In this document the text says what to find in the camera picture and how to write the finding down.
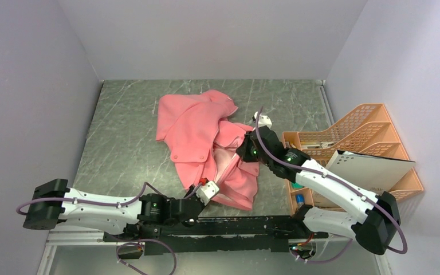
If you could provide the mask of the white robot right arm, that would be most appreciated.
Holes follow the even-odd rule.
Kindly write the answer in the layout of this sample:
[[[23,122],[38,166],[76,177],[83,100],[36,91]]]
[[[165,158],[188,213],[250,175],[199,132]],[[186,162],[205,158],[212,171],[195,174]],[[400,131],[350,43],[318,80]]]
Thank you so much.
[[[285,148],[267,126],[247,131],[236,150],[243,162],[259,162],[277,177],[308,187],[340,206],[345,213],[303,206],[294,214],[293,233],[305,238],[326,232],[356,240],[367,251],[383,255],[408,251],[395,197],[358,187],[321,166],[296,148]]]

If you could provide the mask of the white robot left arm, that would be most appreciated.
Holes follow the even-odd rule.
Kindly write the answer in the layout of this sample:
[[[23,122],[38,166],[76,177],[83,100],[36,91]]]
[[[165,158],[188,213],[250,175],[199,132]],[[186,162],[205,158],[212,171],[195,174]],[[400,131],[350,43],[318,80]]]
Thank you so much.
[[[67,184],[66,179],[54,179],[36,187],[32,199],[16,208],[17,214],[25,216],[23,227],[51,230],[63,223],[133,241],[140,235],[141,225],[172,226],[197,219],[209,201],[207,195],[216,194],[206,178],[191,185],[182,198],[168,197],[147,182],[134,197],[97,195]],[[152,192],[146,194],[146,188]]]

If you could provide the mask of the pink zip-up jacket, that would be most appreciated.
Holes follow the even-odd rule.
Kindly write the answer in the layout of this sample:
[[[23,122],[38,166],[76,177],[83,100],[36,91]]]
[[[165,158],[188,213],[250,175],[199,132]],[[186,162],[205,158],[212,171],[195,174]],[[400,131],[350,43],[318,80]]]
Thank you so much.
[[[184,188],[208,179],[219,187],[214,202],[252,210],[260,165],[235,152],[253,130],[228,120],[237,109],[230,96],[216,90],[165,95],[159,100],[156,140],[168,146]]]

